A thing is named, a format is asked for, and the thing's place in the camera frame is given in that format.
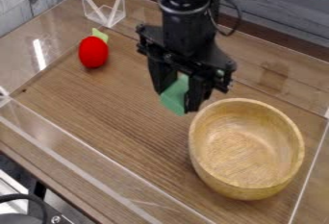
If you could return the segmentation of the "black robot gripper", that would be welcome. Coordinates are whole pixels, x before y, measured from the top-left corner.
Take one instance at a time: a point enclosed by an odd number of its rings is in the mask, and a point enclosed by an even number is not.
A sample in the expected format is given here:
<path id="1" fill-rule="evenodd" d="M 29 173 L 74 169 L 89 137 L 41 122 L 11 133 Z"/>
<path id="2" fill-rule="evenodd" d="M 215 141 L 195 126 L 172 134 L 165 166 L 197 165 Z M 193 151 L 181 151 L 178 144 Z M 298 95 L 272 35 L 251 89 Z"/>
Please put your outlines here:
<path id="1" fill-rule="evenodd" d="M 161 94 L 178 79 L 189 78 L 184 96 L 186 112 L 199 112 L 215 88 L 229 91 L 237 64 L 216 43 L 219 6 L 200 11 L 162 11 L 162 25 L 140 24 L 138 52 L 149 59 L 154 90 Z"/>

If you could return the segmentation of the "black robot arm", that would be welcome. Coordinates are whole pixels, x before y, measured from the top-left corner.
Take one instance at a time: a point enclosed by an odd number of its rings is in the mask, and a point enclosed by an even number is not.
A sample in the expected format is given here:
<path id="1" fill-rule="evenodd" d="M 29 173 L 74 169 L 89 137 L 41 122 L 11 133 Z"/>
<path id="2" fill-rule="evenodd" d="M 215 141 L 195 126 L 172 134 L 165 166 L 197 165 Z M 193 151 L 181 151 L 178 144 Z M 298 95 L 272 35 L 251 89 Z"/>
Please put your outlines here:
<path id="1" fill-rule="evenodd" d="M 138 52 L 164 105 L 177 114 L 200 110 L 213 91 L 228 92 L 237 64 L 220 49 L 221 0 L 157 0 L 160 26 L 141 24 Z"/>

